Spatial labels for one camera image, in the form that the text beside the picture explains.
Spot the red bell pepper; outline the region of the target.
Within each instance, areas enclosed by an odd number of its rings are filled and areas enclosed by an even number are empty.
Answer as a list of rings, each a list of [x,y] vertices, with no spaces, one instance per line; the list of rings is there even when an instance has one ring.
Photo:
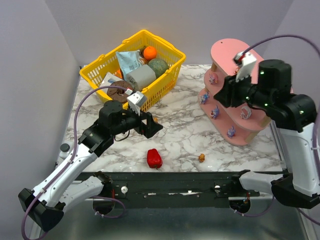
[[[152,169],[159,169],[163,165],[163,160],[155,148],[147,151],[146,161],[148,166]]]

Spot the purple bunny toy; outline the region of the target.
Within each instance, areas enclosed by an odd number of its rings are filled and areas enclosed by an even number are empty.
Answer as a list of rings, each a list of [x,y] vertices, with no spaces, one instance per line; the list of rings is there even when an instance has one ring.
[[[226,133],[227,137],[232,139],[235,135],[236,135],[236,129],[234,126],[232,126],[231,128],[229,128],[227,130],[227,133]]]

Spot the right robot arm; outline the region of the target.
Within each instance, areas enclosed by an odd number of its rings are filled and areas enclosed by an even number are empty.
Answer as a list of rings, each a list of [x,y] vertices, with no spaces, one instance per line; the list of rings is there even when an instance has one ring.
[[[239,107],[246,103],[257,107],[271,118],[286,147],[287,173],[271,175],[243,171],[238,183],[244,190],[272,194],[282,205],[312,209],[320,203],[320,170],[315,157],[318,139],[316,105],[305,94],[295,94],[292,88],[292,68],[278,59],[258,64],[257,83],[252,83],[255,62],[236,60],[236,75],[224,79],[222,89],[214,99],[224,107]]]

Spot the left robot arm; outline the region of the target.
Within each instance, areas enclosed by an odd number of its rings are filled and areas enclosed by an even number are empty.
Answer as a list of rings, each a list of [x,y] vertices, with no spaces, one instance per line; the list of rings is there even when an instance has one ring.
[[[135,130],[149,139],[162,129],[150,112],[126,110],[119,101],[107,101],[99,110],[97,120],[84,130],[54,172],[34,188],[20,191],[18,199],[25,216],[44,232],[50,231],[68,207],[102,192],[107,182],[100,173],[89,177],[79,188],[70,189],[69,185],[114,143],[116,135]]]

